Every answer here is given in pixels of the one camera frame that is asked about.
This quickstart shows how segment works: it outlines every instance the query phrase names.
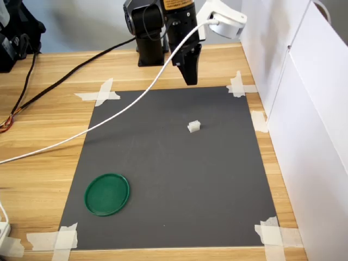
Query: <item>white cable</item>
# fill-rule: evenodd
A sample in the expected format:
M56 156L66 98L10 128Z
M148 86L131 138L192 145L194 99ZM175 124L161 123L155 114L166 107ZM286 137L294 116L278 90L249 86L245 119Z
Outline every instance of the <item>white cable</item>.
M9 225L9 217L7 216L7 213L6 213L6 211L5 211L5 208L2 206L1 201L0 201L0 209L1 209L2 212L4 213L4 216L5 216L5 219L6 219L5 227L4 227L3 230L0 231L0 239L1 239L2 235L3 235L3 234L5 233L5 231L6 231L7 226Z
M164 69L167 67L168 63L173 59L173 56L179 51L179 49L184 45L184 43L187 41L188 38L190 38L201 26L204 26L205 24L219 24L218 20L215 20L215 19L209 19L209 20L206 20L205 22L203 23L200 23L198 26L196 26L194 29L192 29L191 32L189 32L187 34L187 36L181 41L181 43L176 47L176 49L172 52L172 54L169 56L168 60L165 62L165 64L163 65L162 69L159 71L158 75L156 76L156 78L153 80L153 82L150 84L150 86L138 97L136 98L130 105L128 105L127 107L125 107L123 110L119 111L118 113L116 113L115 115L111 116L110 118L102 121L101 123L87 129L87 130L84 130L83 132L79 133L79 134L76 134L75 136L71 137L71 138L68 138L66 140L63 140L57 144L54 144L54 145L50 145L46 148L41 148L37 151L33 151L33 152L30 152L30 153L27 153L27 154L24 154L24 155L21 155L21 156L17 156L17 157L14 157L14 158L11 158L11 159L6 159L6 160L3 160L3 161L0 161L0 164L4 164L4 163L7 163L7 162L10 162L10 161L14 161L14 160L17 160L17 159L22 159L22 158L25 158L27 156L31 156L31 155L34 155L34 154L37 154L37 153L40 153L40 152L43 152L43 151L46 151L46 150L50 150L54 147L57 147L61 144L64 144L68 141L71 141L73 140L74 138L77 138L93 129L96 129L98 128L99 126L103 125L104 123L107 123L108 121L111 121L113 118L119 116L120 114L124 113L126 110L128 110L131 106L135 105L141 98L143 98L145 96L145 94L147 94L148 91L150 91L150 89L152 88L152 86L154 86L154 84L157 82L158 78L161 76L161 74L163 73Z
M332 24L331 23L331 15L330 15L330 12L327 10L326 6L320 1L320 0L313 0L314 4L316 5L316 7L319 9L319 11L321 12L320 8L321 7L323 9L323 11L325 12L326 14L326 17L325 15L324 18L326 18L326 20L328 21L329 24Z

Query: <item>wire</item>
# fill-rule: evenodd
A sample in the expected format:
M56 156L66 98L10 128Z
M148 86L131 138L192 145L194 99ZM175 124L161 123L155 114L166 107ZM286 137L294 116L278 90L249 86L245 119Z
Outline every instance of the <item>wire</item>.
M70 72L68 72L63 78L61 78L60 80L58 80L57 82L55 82L54 84L52 84L51 86L49 86L48 88L44 89L42 92L40 92L39 94L37 94L35 97L33 97L31 100L29 100L28 102L26 102L25 104L23 104L22 106L20 106L19 108L18 105L20 104L21 102L21 99L23 98L23 95L27 89L27 85L28 85L28 82L29 82L29 78L30 78L30 74L32 73L32 70L34 68L34 64L35 64L35 60L36 60L36 56L37 56L37 52L34 53L34 56L33 56L33 62L32 62L32 66L30 67L30 70L27 74L27 78L26 78L26 82L24 84L24 88L23 88L23 91L20 95L20 98L18 99L16 105L13 107L12 111L11 111L11 114L9 115L9 117L3 122L0 124L0 133L4 133L6 131L9 130L9 128L12 126L13 122L14 122L14 116L16 114L18 114L20 111L22 111L23 109L27 108L29 105L31 105L33 102L37 101L40 97L42 97L43 95L45 95L46 93L48 93L49 91L53 90L55 87L57 87L59 84L61 84L62 82L64 82L65 80L67 80L71 75L73 75L77 70L79 70L81 67L85 66L86 64L92 62L93 60L99 58L100 56L103 56L104 54L106 53L109 53L110 51L112 51L113 49L116 49L122 45L125 45L125 44L128 44L132 41L134 41L135 38L132 38L128 41L125 41L125 42L122 42L118 45L115 45L109 49L106 49L105 51L93 56L92 58L88 59L87 61L79 64L78 66L76 66L74 69L72 69Z
M218 22L218 20L215 20L215 19L206 20L205 22L200 23L198 26L196 26L194 29L192 29L192 31L187 34L187 36L181 41L181 43L179 43L179 45L175 48L175 50L169 56L168 60L165 62L165 64L163 65L163 67L161 68L161 70L159 71L159 73L157 74L155 79L153 80L153 82L150 84L150 86L138 98L136 98L130 105L126 106L123 110L121 110L118 113L114 114L110 118L107 118L106 120L98 123L97 125L94 125L93 127L89 128L87 130L84 130L81 133L78 133L78 134L74 135L73 137L71 137L69 139L63 140L63 141L61 141L61 142L59 142L57 144L50 145L50 146L48 146L46 148L42 148L42 149L39 149L37 151L33 151L33 152L30 152L30 153L27 153L27 154L23 154L21 156L17 156L17 157L14 157L14 158L10 158L10 159L6 159L6 160L3 160L3 161L0 161L0 165L4 164L4 163L7 163L7 162L10 162L10 161L17 160L17 159L22 159L22 158L25 158L27 156L31 156L31 155L34 155L34 154L37 154L37 153L40 153L40 152L43 152L43 151L46 151L46 150L50 150L50 149L52 149L54 147L57 147L57 146L59 146L61 144L64 144L64 143L66 143L68 141L71 141L71 140L73 140L73 139L75 139L75 138L77 138L77 137L79 137L79 136L81 136L81 135L83 135L83 134L85 134L87 132L90 132L93 129L96 129L99 126L107 123L108 121L111 121L112 119L116 118L120 114L124 113L130 107L135 105L141 98L143 98L147 94L148 91L151 90L152 86L154 86L154 84L157 82L158 78L161 76L161 74L163 73L164 69L167 67L168 63L173 59L174 55L179 51L179 49L185 44L187 39L190 38L200 27L204 26L205 24L219 24L219 22Z
M24 96L25 91L27 90L29 78L30 78L30 75L32 74L32 71L33 71L33 68L34 68L34 65L35 65L35 61L36 61L36 56L37 56L37 55L38 55L38 53L36 53L36 52L35 52L34 55L33 55L32 65L31 65L31 67L30 67L30 69L29 69L29 72L28 72L28 74L27 74L27 78L26 78L26 82L25 82L25 84L24 84L23 91L22 91L20 97L18 98L18 101L16 102L15 106L13 107L13 109L12 109L12 111L11 111L11 114L13 114L13 113L16 111L16 109L18 108L18 105L20 104L21 100L23 99L23 96Z
M169 28L170 28L171 25L175 22L175 19L170 18L170 19L168 20L168 23L165 25L166 29L165 29L163 35L160 36L159 38L155 39L155 38L152 38L152 37L150 36L150 34L149 34L148 31L147 31L146 24L145 24L145 12L146 12L147 8L153 6L154 4L156 4L156 2L157 2L157 0L154 0L150 5L148 5L147 7L145 7L144 12L142 12L142 24L144 25L144 29L145 29L145 32L146 32L146 34L147 34L147 37L148 37L151 41L158 41L158 40L161 40L163 37L165 37L165 35L167 34Z

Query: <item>white camera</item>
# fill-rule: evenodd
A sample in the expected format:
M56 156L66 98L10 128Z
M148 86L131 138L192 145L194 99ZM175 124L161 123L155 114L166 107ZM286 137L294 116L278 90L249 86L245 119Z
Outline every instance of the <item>white camera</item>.
M219 21L219 24L210 24L209 28L230 39L240 36L247 20L246 15L233 10L220 0L207 0L197 14L197 23L200 24L209 18ZM201 27L198 33L201 41L206 39L205 27Z

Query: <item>white wall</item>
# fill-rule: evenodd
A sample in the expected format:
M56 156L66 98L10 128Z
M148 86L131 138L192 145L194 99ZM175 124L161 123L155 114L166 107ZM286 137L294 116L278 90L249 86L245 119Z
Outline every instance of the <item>white wall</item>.
M196 11L205 0L196 0ZM241 10L242 0L223 0ZM42 52L104 50L130 39L124 12L124 0L24 0L29 11L46 26ZM207 30L204 44L233 42ZM123 49L135 48L132 42Z
M347 21L348 1L327 2L343 38L334 20ZM348 47L308 0L244 0L242 12L241 42L307 256L348 260Z

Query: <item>black device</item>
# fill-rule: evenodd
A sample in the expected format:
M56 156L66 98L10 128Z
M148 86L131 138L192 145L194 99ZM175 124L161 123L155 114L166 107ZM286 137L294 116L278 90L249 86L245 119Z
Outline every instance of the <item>black device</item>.
M166 38L163 38L162 45L160 37L164 25L160 5L154 3L153 0L127 0L123 9L127 27L135 36L136 50L139 52L138 65L163 65L164 53L168 52L168 47Z
M158 61L164 60L159 40L164 24L171 52L197 26L193 0L127 0L123 9L128 29L135 35L138 44L139 66L144 64L143 61L147 61L147 65L152 66L163 64ZM187 85L197 84L198 59L202 49L199 41L199 34L195 32L172 60L172 64L179 68Z
M7 0L5 7L10 21L6 26L1 25L0 30L0 72L10 72L17 60L40 52L41 34L46 31L22 0Z

